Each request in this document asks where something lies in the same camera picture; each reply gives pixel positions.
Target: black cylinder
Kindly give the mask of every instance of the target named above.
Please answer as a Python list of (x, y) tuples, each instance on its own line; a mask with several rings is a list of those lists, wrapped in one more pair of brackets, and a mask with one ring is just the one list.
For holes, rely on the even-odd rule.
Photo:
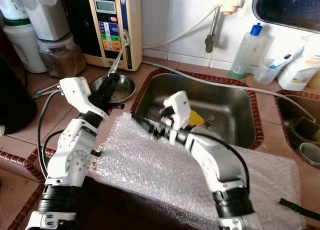
[(216, 211), (220, 218), (231, 218), (254, 213), (247, 190), (237, 187), (213, 193)]
[(46, 185), (38, 205), (38, 211), (75, 213), (80, 193), (77, 186)]
[(0, 125), (13, 134), (35, 118), (37, 105), (0, 53)]

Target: stainless steel bowl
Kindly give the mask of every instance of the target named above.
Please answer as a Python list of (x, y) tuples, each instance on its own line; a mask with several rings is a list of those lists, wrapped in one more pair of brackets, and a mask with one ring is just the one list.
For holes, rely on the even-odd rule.
[[(119, 82), (116, 86), (116, 89), (110, 99), (110, 103), (122, 103), (128, 98), (130, 98), (136, 91), (136, 85), (134, 81), (132, 81), (130, 78), (128, 78), (125, 75), (119, 74)], [(107, 76), (102, 76), (96, 79), (90, 86), (91, 91), (98, 90), (101, 83), (104, 81), (104, 79), (107, 78)]]
[(304, 142), (298, 147), (298, 153), (309, 164), (320, 168), (320, 148), (314, 144)]

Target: control panel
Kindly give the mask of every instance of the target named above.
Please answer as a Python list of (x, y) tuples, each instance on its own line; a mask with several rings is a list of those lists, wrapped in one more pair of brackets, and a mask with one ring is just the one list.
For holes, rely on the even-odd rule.
[(93, 1), (105, 57), (116, 59), (121, 50), (121, 36), (116, 0)]

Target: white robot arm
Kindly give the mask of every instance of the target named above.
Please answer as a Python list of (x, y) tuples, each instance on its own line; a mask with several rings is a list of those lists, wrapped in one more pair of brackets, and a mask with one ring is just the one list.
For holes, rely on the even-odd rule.
[(109, 103), (119, 76), (115, 74), (109, 79), (110, 82), (104, 84), (108, 89), (93, 93), (84, 77), (60, 80), (61, 94), (80, 114), (71, 120), (59, 137), (57, 150), (47, 166), (41, 200), (37, 210), (31, 214), (26, 230), (73, 229), (77, 198), (89, 168), (97, 128), (108, 119), (112, 108), (124, 107), (123, 104)]
[[(165, 137), (171, 144), (184, 145), (199, 163), (215, 201), (219, 229), (263, 230), (249, 199), (249, 172), (243, 158), (216, 133), (188, 125), (191, 108), (185, 91), (172, 95), (163, 105), (160, 125), (153, 125), (139, 116), (133, 118), (156, 137)], [(239, 160), (245, 166), (246, 185)]]

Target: display screen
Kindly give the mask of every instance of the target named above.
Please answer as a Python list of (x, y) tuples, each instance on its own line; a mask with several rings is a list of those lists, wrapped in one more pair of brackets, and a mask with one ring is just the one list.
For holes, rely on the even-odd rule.
[(109, 13), (109, 14), (116, 13), (116, 5), (114, 1), (95, 0), (95, 7), (97, 12)]

